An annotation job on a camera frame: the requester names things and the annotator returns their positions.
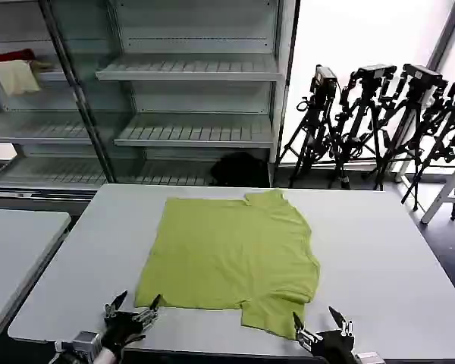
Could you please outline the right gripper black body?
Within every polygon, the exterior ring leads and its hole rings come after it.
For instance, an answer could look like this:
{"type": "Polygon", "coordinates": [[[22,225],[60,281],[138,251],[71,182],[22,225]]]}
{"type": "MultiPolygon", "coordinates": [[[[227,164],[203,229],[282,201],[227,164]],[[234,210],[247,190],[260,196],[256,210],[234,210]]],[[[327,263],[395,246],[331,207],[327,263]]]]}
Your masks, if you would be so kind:
{"type": "Polygon", "coordinates": [[[318,333],[322,339],[311,344],[311,354],[331,364],[357,364],[352,353],[354,336],[341,334],[339,330],[318,333]]]}

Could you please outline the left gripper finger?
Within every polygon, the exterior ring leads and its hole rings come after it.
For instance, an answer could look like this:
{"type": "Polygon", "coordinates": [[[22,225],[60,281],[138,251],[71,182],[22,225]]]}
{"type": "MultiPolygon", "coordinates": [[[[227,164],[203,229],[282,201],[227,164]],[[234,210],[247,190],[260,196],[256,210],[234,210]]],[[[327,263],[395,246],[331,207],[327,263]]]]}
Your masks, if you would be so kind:
{"type": "Polygon", "coordinates": [[[111,303],[105,305],[106,318],[113,318],[115,316],[116,312],[121,308],[127,294],[128,291],[125,290],[124,292],[116,296],[111,303]]]}
{"type": "Polygon", "coordinates": [[[139,313],[135,316],[135,321],[139,322],[142,325],[143,329],[147,329],[157,319],[158,308],[159,308],[161,299],[162,299],[162,295],[158,294],[155,297],[155,299],[152,301],[152,303],[150,304],[149,307],[147,307],[141,313],[139,313]]]}

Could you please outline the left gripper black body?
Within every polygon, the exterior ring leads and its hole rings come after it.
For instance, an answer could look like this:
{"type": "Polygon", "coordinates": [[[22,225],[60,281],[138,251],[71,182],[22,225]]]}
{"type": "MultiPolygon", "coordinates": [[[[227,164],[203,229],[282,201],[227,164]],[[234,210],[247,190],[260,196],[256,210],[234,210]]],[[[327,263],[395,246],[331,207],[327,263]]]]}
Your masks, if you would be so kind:
{"type": "Polygon", "coordinates": [[[128,344],[145,337],[143,323],[134,312],[114,312],[107,315],[104,322],[101,344],[110,351],[122,351],[128,344]]]}

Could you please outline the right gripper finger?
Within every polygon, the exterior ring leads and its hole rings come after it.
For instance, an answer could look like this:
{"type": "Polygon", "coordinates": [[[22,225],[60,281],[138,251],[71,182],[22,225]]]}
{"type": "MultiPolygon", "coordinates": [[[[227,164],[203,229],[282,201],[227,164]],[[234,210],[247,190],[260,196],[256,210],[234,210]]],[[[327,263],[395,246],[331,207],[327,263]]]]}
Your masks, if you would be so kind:
{"type": "Polygon", "coordinates": [[[318,342],[318,338],[305,329],[301,318],[295,312],[292,312],[292,314],[295,329],[295,338],[302,348],[308,352],[311,352],[312,346],[318,342]]]}
{"type": "Polygon", "coordinates": [[[328,310],[335,321],[336,325],[340,329],[340,334],[348,337],[353,336],[353,322],[351,320],[347,321],[344,316],[338,312],[336,309],[334,309],[332,306],[328,307],[328,310]]]}

